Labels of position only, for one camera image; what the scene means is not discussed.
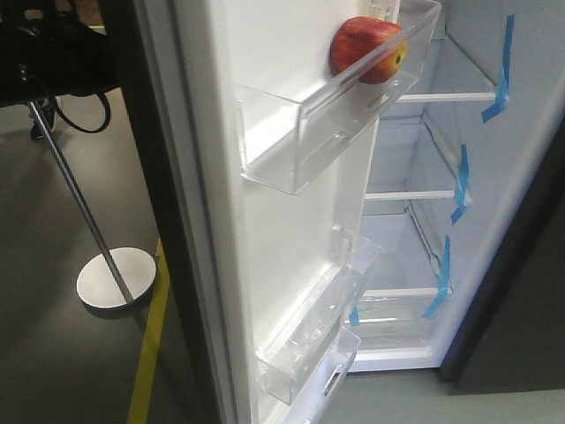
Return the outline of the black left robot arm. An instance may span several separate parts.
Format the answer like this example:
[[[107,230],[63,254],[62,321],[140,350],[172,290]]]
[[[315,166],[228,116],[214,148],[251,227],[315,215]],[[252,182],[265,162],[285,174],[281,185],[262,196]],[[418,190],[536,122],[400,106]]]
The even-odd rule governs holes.
[[[3,107],[118,86],[108,37],[80,20],[75,2],[1,2]]]

